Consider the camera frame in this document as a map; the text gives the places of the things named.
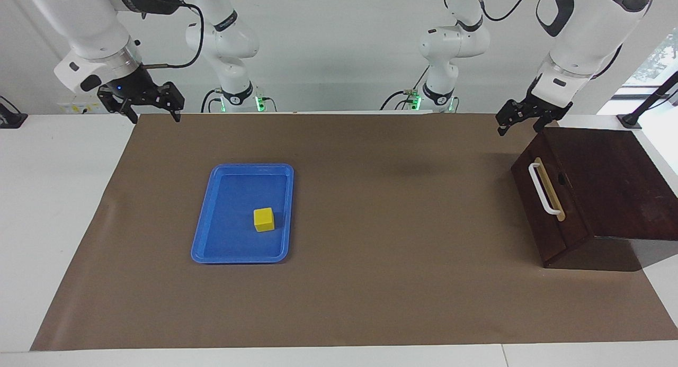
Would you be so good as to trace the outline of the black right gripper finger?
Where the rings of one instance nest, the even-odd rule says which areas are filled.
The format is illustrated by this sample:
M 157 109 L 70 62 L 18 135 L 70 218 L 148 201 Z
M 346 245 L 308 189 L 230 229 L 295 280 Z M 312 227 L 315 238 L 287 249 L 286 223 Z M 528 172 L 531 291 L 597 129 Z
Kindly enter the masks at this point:
M 118 101 L 110 88 L 99 88 L 97 90 L 97 96 L 109 113 L 121 114 L 133 123 L 133 125 L 138 123 L 138 114 L 133 110 L 130 99 L 123 99 L 122 102 Z
M 176 123 L 180 122 L 184 104 L 185 98 L 174 83 L 166 82 L 158 87 L 158 107 L 169 112 Z

